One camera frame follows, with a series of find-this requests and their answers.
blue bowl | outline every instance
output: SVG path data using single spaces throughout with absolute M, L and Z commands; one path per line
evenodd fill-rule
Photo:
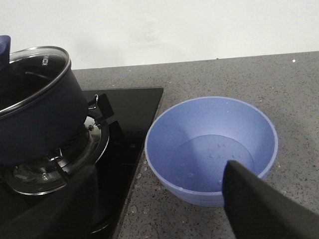
M 222 178 L 237 160 L 264 178 L 275 162 L 275 127 L 256 107 L 227 97 L 202 97 L 168 109 L 152 124 L 147 161 L 161 183 L 180 199 L 223 206 Z

speckled countertop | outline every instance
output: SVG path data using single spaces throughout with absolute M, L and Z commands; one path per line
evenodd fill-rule
M 74 71 L 86 90 L 164 87 L 157 116 L 187 99 L 237 98 L 274 123 L 279 153 L 266 181 L 319 213 L 319 52 Z M 222 208 L 183 202 L 142 154 L 114 239 L 235 238 Z

pot handle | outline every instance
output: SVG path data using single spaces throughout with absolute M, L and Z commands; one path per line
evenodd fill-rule
M 0 71 L 9 65 L 10 43 L 11 38 L 9 36 L 0 36 Z

bowl rim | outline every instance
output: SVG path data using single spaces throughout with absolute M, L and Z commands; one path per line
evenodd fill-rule
M 179 190 L 179 191 L 183 191 L 183 192 L 186 192 L 186 193 L 191 193 L 191 194 L 194 194 L 194 195 L 203 195 L 203 196 L 219 196 L 219 195 L 222 195 L 222 192 L 221 191 L 215 191 L 215 192 L 201 192 L 201 191 L 193 191 L 193 190 L 189 190 L 189 189 L 185 189 L 185 188 L 182 188 L 182 187 L 179 187 L 179 186 L 176 186 L 175 184 L 169 182 L 168 180 L 166 180 L 165 178 L 163 178 L 156 170 L 155 168 L 153 167 L 150 159 L 149 159 L 149 154 L 148 154 L 148 141 L 149 141 L 149 135 L 154 127 L 154 125 L 159 121 L 159 119 L 161 119 L 166 113 L 168 113 L 169 111 L 172 111 L 174 108 L 180 106 L 180 105 L 183 105 L 183 104 L 187 104 L 189 102 L 192 102 L 192 101 L 198 101 L 198 100 L 204 100 L 204 99 L 224 99 L 224 100 L 228 100 L 228 101 L 235 101 L 235 102 L 238 102 L 238 103 L 241 103 L 241 104 L 244 104 L 252 109 L 254 109 L 256 112 L 258 112 L 266 121 L 267 123 L 269 124 L 272 132 L 273 132 L 273 136 L 274 136 L 274 151 L 273 151 L 273 155 L 270 159 L 270 161 L 268 162 L 267 166 L 263 169 L 263 171 L 261 171 L 259 174 L 258 174 L 258 177 L 259 178 L 265 178 L 267 176 L 267 174 L 269 173 L 271 167 L 273 166 L 273 164 L 275 163 L 275 160 L 276 160 L 276 156 L 277 156 L 277 153 L 278 153 L 278 135 L 277 135 L 277 132 L 276 132 L 276 129 L 275 129 L 275 126 L 273 125 L 273 123 L 270 121 L 270 119 L 260 110 L 258 109 L 257 107 L 245 102 L 245 101 L 242 101 L 242 100 L 239 100 L 239 99 L 235 99 L 235 98 L 231 98 L 231 97 L 224 97 L 224 96 L 205 96 L 205 97 L 198 97 L 198 98 L 193 98 L 193 99 L 189 99 L 189 100 L 186 100 L 186 101 L 183 101 L 183 102 L 180 102 L 170 108 L 168 108 L 166 111 L 164 111 L 163 113 L 161 113 L 157 119 L 152 123 L 151 127 L 149 128 L 149 131 L 146 135 L 146 138 L 145 138 L 145 146 L 144 146 L 144 151 L 145 151 L 145 156 L 146 156 L 146 160 L 150 166 L 150 168 L 152 169 L 152 171 L 154 172 L 154 174 L 160 179 L 160 181 L 163 181 L 165 182 L 167 185 L 169 185 L 170 187 L 176 189 L 176 190 Z

pot lid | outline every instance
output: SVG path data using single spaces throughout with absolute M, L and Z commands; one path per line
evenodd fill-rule
M 48 91 L 71 65 L 68 53 L 54 46 L 33 47 L 7 57 L 7 37 L 0 36 L 0 116 Z

